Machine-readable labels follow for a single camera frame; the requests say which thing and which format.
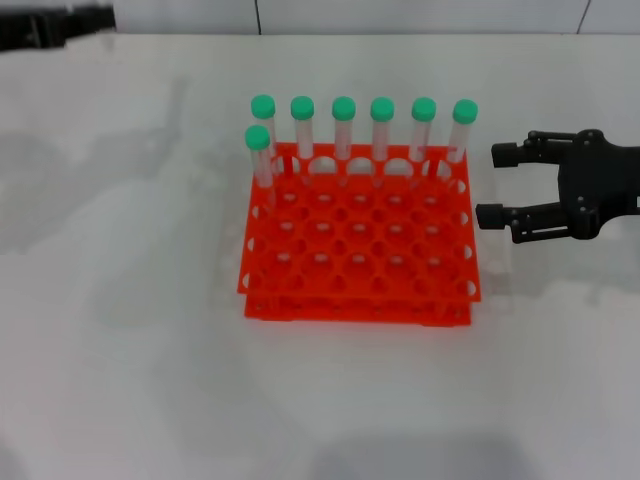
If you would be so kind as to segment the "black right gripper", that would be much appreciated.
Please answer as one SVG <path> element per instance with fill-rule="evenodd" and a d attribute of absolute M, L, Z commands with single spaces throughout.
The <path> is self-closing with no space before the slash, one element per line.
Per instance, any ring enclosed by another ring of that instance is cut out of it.
<path fill-rule="evenodd" d="M 521 145 L 491 147 L 495 168 L 525 163 L 559 166 L 559 202 L 528 207 L 477 204 L 482 230 L 511 230 L 515 244 L 573 237 L 595 238 L 608 221 L 640 216 L 640 146 L 609 142 L 600 130 L 532 130 Z"/>

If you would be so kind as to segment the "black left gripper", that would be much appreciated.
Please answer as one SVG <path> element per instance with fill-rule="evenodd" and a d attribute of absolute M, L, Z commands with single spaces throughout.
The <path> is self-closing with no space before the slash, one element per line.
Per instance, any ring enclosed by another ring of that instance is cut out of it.
<path fill-rule="evenodd" d="M 0 53 L 62 48 L 66 6 L 0 6 Z"/>

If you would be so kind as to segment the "clear test tube green cap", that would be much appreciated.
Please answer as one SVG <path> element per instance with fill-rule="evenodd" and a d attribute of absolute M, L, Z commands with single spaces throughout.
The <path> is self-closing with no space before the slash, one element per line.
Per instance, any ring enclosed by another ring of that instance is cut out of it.
<path fill-rule="evenodd" d="M 308 96 L 297 96 L 290 104 L 291 116 L 295 120 L 297 156 L 299 159 L 311 159 L 314 155 L 313 116 L 315 107 Z"/>
<path fill-rule="evenodd" d="M 377 97 L 371 102 L 372 119 L 372 159 L 384 162 L 388 157 L 390 122 L 394 117 L 395 107 L 389 97 Z"/>
<path fill-rule="evenodd" d="M 352 147 L 353 120 L 356 115 L 355 101 L 347 96 L 337 97 L 332 104 L 334 118 L 334 146 L 337 160 L 348 160 Z"/>
<path fill-rule="evenodd" d="M 461 99 L 454 105 L 453 123 L 447 144 L 447 162 L 458 164 L 463 160 L 477 115 L 478 105 L 473 100 Z"/>
<path fill-rule="evenodd" d="M 412 104 L 413 131 L 409 146 L 409 160 L 414 163 L 421 163 L 425 159 L 436 109 L 436 102 L 429 97 L 419 97 Z"/>
<path fill-rule="evenodd" d="M 271 159 L 276 158 L 276 131 L 275 131 L 275 115 L 276 103 L 272 96 L 267 94 L 256 95 L 252 98 L 251 114 L 258 125 L 265 127 L 269 132 L 270 147 L 269 152 Z"/>
<path fill-rule="evenodd" d="M 273 208 L 276 203 L 273 153 L 268 129 L 262 125 L 252 125 L 245 132 L 245 144 L 251 154 L 253 176 L 260 189 L 265 205 Z"/>

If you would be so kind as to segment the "orange plastic test tube rack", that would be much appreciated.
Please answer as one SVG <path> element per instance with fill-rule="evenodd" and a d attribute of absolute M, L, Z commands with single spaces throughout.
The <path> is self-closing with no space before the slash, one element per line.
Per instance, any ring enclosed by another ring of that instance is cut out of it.
<path fill-rule="evenodd" d="M 301 159 L 282 143 L 271 190 L 251 190 L 237 290 L 245 315 L 466 326 L 481 298 L 468 167 L 432 146 L 373 161 L 316 144 Z"/>

